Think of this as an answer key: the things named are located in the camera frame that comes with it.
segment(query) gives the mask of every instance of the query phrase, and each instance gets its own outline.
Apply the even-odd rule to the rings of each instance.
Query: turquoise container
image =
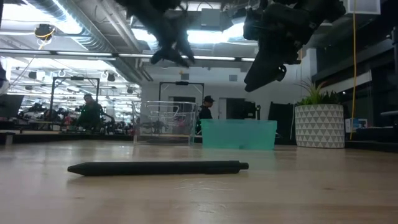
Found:
[[[277,121],[201,120],[204,149],[273,150]]]

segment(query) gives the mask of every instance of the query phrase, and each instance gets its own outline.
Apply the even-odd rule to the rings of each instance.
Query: wooden table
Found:
[[[240,160],[237,175],[81,177],[87,161]],[[209,151],[131,142],[0,147],[4,224],[396,223],[398,154],[278,147]]]

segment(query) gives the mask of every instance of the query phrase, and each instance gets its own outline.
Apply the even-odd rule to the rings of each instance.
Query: transparent storage container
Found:
[[[273,150],[276,121],[201,120],[204,149]]]
[[[134,116],[134,144],[191,146],[195,140],[198,105],[146,101]]]

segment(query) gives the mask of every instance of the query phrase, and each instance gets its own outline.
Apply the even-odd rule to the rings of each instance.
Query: white planter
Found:
[[[345,146],[341,105],[305,105],[295,108],[296,142],[301,147],[339,149]]]

